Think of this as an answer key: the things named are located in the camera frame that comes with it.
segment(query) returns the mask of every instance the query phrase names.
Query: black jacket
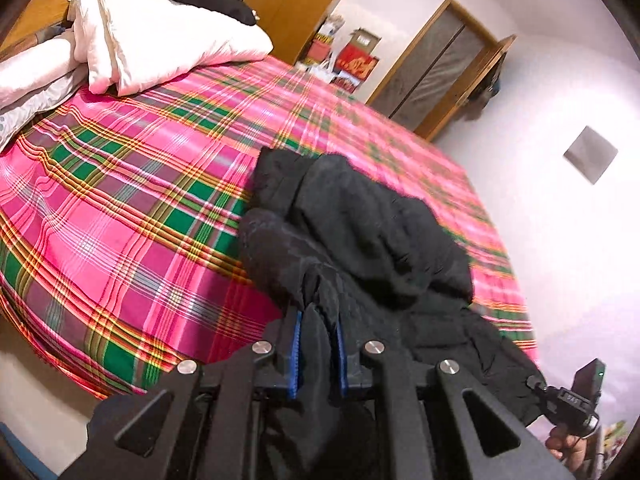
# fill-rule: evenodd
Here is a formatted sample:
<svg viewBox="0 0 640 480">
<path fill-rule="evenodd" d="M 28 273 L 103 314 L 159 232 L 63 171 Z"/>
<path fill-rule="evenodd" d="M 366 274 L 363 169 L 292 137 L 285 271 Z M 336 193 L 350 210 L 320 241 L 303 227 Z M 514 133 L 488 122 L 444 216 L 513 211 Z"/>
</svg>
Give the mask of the black jacket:
<svg viewBox="0 0 640 480">
<path fill-rule="evenodd" d="M 420 200 L 368 179 L 340 155 L 263 148 L 240 243 L 258 288 L 304 313 L 299 403 L 269 414 L 276 478 L 373 478 L 370 413 L 332 400 L 338 316 L 344 337 L 359 345 L 375 338 L 421 362 L 455 359 L 524 424 L 539 416 L 526 386 L 537 368 L 468 309 L 468 256 Z"/>
</svg>

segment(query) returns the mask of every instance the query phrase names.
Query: white wall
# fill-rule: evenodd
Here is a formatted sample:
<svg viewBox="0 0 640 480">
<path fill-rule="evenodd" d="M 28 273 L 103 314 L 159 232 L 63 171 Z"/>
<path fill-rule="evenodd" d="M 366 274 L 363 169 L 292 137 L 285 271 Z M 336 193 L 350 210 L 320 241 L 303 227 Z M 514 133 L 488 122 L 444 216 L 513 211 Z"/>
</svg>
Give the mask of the white wall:
<svg viewBox="0 0 640 480">
<path fill-rule="evenodd" d="M 521 32 L 577 43 L 640 70 L 640 60 L 601 0 L 495 0 Z"/>
<path fill-rule="evenodd" d="M 619 150 L 594 186 L 562 156 L 587 125 Z M 639 133 L 640 73 L 521 36 L 482 116 L 436 140 L 466 169 L 502 236 L 543 357 L 588 312 L 615 319 L 620 297 L 640 308 Z"/>
<path fill-rule="evenodd" d="M 457 0 L 492 34 L 503 38 L 518 31 L 516 23 L 495 0 Z M 415 35 L 444 0 L 341 0 L 335 12 L 345 18 L 335 40 L 336 52 L 349 41 L 357 28 L 366 28 L 382 37 L 373 51 L 380 63 L 354 94 L 366 101 L 402 55 Z"/>
</svg>

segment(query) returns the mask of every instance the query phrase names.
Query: hand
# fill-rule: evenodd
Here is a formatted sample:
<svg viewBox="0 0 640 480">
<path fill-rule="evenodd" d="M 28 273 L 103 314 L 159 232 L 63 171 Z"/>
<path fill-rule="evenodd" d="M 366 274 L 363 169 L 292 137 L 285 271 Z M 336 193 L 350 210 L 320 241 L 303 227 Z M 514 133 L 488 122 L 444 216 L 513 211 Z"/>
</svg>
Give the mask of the hand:
<svg viewBox="0 0 640 480">
<path fill-rule="evenodd" d="M 587 452 L 587 441 L 579 436 L 567 434 L 567 428 L 562 424 L 549 432 L 545 446 L 558 460 L 566 458 L 566 468 L 571 472 L 582 465 Z"/>
</svg>

